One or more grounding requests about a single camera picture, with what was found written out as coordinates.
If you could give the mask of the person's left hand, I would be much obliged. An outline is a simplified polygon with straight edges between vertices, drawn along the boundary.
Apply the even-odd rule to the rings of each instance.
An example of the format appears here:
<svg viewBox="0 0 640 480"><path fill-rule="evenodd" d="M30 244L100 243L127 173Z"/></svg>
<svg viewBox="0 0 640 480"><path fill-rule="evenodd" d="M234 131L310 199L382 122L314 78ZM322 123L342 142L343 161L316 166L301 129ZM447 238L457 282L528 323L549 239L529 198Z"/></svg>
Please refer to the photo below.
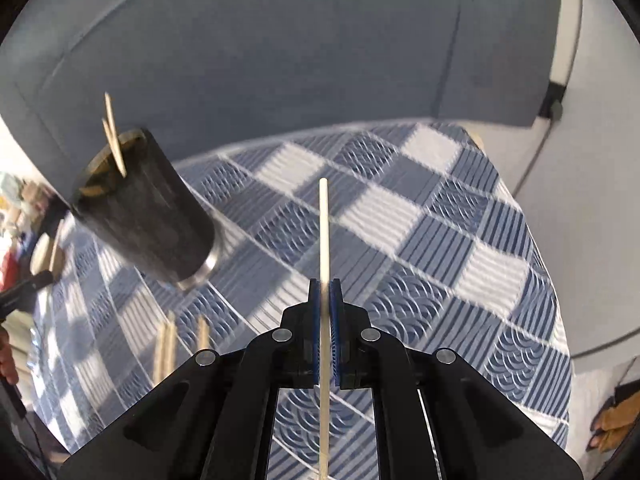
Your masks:
<svg viewBox="0 0 640 480"><path fill-rule="evenodd" d="M9 333L0 327L0 373L12 386L18 383L18 373L12 354Z"/></svg>

